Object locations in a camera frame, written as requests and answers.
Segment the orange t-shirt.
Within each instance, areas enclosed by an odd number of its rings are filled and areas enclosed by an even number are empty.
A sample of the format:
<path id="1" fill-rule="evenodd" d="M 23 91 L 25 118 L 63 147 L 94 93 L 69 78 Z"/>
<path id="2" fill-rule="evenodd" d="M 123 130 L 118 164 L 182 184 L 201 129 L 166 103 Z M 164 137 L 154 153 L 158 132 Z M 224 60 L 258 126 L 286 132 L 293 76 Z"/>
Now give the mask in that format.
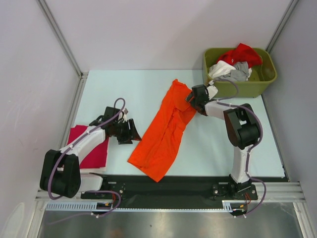
<path id="1" fill-rule="evenodd" d="M 128 162 L 155 182 L 159 182 L 174 163 L 188 123 L 196 110 L 186 102 L 191 90 L 175 79 L 160 109 L 138 143 Z"/>

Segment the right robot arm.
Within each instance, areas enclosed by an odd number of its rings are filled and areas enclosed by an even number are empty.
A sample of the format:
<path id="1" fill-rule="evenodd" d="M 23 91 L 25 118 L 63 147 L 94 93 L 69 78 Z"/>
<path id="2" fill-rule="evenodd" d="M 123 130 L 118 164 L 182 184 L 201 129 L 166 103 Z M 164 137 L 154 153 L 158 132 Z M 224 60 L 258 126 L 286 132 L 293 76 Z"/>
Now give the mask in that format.
<path id="1" fill-rule="evenodd" d="M 214 99 L 216 87 L 196 85 L 186 101 L 200 114 L 222 119 L 227 136 L 234 148 L 233 168 L 227 185 L 216 184 L 215 198 L 241 200 L 252 193 L 252 177 L 249 173 L 251 151 L 262 140 L 263 128 L 251 105 L 222 103 Z"/>

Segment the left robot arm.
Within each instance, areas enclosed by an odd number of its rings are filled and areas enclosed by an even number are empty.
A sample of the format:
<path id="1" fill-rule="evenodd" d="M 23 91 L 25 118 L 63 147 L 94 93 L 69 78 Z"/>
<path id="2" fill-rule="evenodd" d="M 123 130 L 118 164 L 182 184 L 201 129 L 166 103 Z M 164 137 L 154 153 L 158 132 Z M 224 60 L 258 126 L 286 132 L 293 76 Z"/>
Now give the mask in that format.
<path id="1" fill-rule="evenodd" d="M 105 113 L 93 120 L 89 126 L 68 145 L 45 154 L 40 188 L 49 198 L 72 198 L 79 192 L 93 192 L 98 198 L 109 194 L 109 185 L 99 174 L 81 173 L 80 164 L 99 145 L 110 137 L 118 144 L 141 141 L 133 119 L 127 118 L 127 109 L 106 107 Z"/>

